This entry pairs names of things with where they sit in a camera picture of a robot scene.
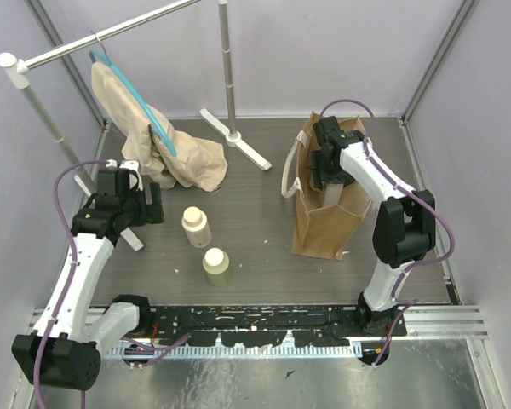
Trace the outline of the white square bottle black cap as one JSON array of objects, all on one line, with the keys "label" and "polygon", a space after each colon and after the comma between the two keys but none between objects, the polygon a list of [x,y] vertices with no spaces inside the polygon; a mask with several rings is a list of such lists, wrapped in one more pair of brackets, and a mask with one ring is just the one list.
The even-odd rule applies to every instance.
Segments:
[{"label": "white square bottle black cap", "polygon": [[325,208],[338,205],[342,196],[342,189],[342,184],[327,184],[320,195],[321,206]]}]

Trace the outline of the yellow-green bottle cream cap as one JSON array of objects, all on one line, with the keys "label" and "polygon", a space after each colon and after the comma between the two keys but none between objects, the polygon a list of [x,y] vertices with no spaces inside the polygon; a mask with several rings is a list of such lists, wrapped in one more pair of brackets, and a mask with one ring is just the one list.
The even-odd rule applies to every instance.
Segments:
[{"label": "yellow-green bottle cream cap", "polygon": [[233,281],[229,256],[219,248],[210,248],[205,252],[203,268],[210,283],[215,287],[226,287]]}]

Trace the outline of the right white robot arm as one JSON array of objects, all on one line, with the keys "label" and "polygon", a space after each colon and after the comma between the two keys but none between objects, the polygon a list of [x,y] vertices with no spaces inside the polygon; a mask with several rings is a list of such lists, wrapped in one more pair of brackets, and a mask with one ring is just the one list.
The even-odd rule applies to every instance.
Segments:
[{"label": "right white robot arm", "polygon": [[358,183],[378,207],[372,235],[376,267],[355,309],[360,331],[374,336],[395,318],[405,269],[435,247],[435,198],[393,173],[362,131],[343,130],[329,116],[318,119],[313,132],[319,144],[312,154],[313,185],[324,198],[338,198],[344,187]]}]

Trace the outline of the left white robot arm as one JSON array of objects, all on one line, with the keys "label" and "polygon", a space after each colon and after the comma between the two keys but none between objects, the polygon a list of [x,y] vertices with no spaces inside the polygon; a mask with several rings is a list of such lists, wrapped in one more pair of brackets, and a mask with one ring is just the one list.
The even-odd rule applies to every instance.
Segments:
[{"label": "left white robot arm", "polygon": [[103,354],[131,334],[153,328],[147,297],[119,295],[105,313],[87,325],[89,305],[103,268],[128,228],[164,221],[160,186],[144,191],[140,164],[110,160],[98,170],[96,191],[67,223],[70,249],[41,317],[28,335],[19,334],[12,354],[33,386],[89,390]]}]

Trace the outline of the brown canvas bag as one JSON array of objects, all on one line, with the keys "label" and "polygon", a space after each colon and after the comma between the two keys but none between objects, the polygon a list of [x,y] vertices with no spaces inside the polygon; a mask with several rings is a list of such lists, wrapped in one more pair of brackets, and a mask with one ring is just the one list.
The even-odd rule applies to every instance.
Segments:
[{"label": "brown canvas bag", "polygon": [[321,118],[312,112],[297,134],[284,162],[280,193],[286,199],[295,199],[291,252],[341,260],[343,247],[364,221],[372,202],[358,182],[340,191],[332,189],[334,202],[327,202],[324,191],[315,187],[311,154],[319,150],[319,144],[313,126]]}]

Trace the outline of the beige bottle pink cap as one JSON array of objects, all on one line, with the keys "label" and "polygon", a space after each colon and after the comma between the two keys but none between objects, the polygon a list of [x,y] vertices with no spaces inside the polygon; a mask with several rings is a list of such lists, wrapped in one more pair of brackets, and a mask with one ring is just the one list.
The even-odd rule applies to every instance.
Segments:
[{"label": "beige bottle pink cap", "polygon": [[206,214],[196,206],[184,209],[181,225],[193,247],[204,248],[210,244],[211,231]]}]

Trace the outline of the beige cloth garment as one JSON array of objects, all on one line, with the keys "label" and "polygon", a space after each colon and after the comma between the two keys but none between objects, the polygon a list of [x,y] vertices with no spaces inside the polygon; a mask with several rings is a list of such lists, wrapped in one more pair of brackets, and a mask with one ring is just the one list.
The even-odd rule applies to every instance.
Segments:
[{"label": "beige cloth garment", "polygon": [[176,155],[172,155],[150,118],[110,67],[94,63],[91,86],[99,103],[126,137],[123,158],[138,161],[141,174],[149,176],[162,189],[180,184],[211,193],[219,188],[228,167],[221,144],[175,129],[159,110],[151,107],[174,145]]}]

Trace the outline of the blue clothes hanger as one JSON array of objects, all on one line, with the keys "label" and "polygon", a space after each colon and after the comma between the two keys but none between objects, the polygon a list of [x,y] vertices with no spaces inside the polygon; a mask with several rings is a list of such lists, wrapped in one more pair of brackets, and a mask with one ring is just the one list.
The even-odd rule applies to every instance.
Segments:
[{"label": "blue clothes hanger", "polygon": [[121,83],[126,87],[128,92],[135,98],[136,102],[141,107],[141,110],[148,116],[151,121],[151,128],[155,130],[158,134],[160,141],[167,147],[169,152],[173,157],[177,156],[177,151],[171,139],[168,136],[167,131],[160,124],[157,117],[154,115],[150,107],[146,104],[144,99],[141,97],[140,93],[135,89],[132,83],[123,75],[123,73],[115,66],[107,54],[102,54],[99,51],[91,50],[89,52],[89,58],[93,63],[96,63],[98,60],[111,69],[111,71],[116,75],[116,77],[121,81]]}]

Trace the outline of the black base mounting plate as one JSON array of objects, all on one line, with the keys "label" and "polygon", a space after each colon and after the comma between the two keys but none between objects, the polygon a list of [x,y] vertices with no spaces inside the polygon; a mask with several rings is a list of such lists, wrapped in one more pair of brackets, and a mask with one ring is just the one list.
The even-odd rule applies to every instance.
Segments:
[{"label": "black base mounting plate", "polygon": [[387,317],[363,326],[348,305],[162,306],[150,308],[148,323],[128,336],[153,338],[158,346],[185,334],[187,344],[195,347],[218,342],[229,348],[276,347],[288,335],[297,348],[348,346],[352,337],[386,337],[392,322]]}]

